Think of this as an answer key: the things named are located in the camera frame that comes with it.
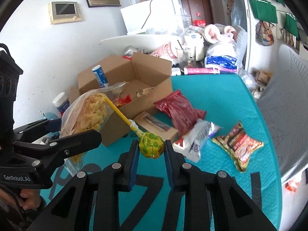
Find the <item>person's left hand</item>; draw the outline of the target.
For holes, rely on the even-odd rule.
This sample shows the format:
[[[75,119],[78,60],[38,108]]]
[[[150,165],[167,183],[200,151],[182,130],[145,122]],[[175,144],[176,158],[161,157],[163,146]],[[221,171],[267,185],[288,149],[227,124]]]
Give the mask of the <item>person's left hand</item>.
[[[10,204],[16,205],[12,196],[1,189],[1,199]],[[20,196],[16,197],[19,205],[24,210],[37,209],[41,204],[40,190],[38,189],[22,189]]]

